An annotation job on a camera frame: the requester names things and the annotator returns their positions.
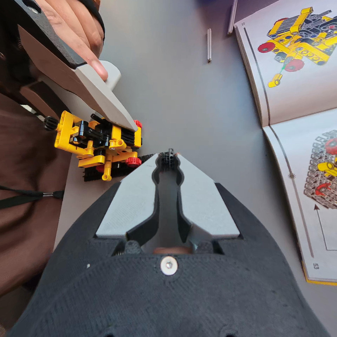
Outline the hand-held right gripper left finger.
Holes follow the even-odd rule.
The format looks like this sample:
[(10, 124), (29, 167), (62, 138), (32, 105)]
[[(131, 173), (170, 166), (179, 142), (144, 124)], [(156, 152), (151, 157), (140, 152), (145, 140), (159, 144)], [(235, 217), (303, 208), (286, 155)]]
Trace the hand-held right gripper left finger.
[(136, 241), (143, 246), (159, 227), (160, 154), (124, 178), (97, 231), (97, 238)]

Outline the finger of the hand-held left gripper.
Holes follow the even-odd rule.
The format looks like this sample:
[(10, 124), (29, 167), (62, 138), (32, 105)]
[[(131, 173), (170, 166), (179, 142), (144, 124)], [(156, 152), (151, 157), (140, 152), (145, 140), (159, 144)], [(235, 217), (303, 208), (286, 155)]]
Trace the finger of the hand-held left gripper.
[(129, 112), (91, 65), (80, 65), (73, 70), (24, 28), (18, 26), (18, 30), (23, 48), (39, 71), (63, 89), (77, 95), (111, 123), (129, 130), (138, 130)]
[(23, 82), (19, 86), (20, 94), (42, 116), (60, 118), (64, 111), (71, 112), (70, 108), (44, 81)]

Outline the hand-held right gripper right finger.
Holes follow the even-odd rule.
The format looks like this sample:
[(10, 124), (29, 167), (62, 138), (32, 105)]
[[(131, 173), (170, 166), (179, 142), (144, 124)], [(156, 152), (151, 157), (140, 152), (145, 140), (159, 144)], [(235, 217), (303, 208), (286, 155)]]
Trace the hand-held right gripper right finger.
[(240, 238), (240, 231), (223, 200), (216, 182), (175, 154), (177, 172), (177, 220), (181, 241), (196, 251), (202, 242)]

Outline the yellow lego bulldozer model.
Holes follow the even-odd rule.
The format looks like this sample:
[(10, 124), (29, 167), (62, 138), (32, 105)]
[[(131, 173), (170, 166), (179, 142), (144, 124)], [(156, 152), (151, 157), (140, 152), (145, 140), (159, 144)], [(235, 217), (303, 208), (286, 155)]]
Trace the yellow lego bulldozer model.
[(95, 114), (89, 122), (63, 111), (60, 120), (48, 116), (47, 130), (56, 131), (55, 148), (70, 152), (78, 158), (78, 167), (84, 169), (85, 182), (126, 176), (144, 163), (149, 156), (138, 156), (142, 145), (142, 124), (134, 120), (132, 131), (113, 124)]

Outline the black lego track strip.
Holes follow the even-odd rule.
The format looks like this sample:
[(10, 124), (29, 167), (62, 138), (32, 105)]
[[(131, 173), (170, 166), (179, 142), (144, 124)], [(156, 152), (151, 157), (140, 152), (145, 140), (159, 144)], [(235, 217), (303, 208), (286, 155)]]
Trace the black lego track strip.
[[(170, 148), (166, 152), (161, 152), (161, 168), (164, 171), (170, 170), (174, 168), (175, 159), (174, 159), (174, 150)], [(136, 169), (136, 166), (132, 166), (132, 164), (127, 164), (125, 162), (114, 162), (111, 167), (111, 177), (122, 177), (130, 174), (132, 171)], [(100, 164), (98, 166), (84, 168), (83, 172), (83, 181), (91, 182), (96, 180), (102, 180), (104, 174), (104, 164)]]

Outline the lego instruction booklet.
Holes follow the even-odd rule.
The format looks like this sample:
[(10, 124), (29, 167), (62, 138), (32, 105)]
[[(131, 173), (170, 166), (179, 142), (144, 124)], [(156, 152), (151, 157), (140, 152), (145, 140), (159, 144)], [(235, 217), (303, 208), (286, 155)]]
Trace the lego instruction booklet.
[(234, 24), (305, 278), (337, 282), (337, 2), (277, 1)]

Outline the person's left hand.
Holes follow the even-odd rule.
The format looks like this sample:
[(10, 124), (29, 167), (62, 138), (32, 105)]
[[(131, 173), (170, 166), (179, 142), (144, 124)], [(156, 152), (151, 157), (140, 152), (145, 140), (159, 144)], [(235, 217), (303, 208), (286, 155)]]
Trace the person's left hand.
[(56, 34), (106, 81), (99, 61), (104, 32), (97, 18), (78, 0), (36, 0)]

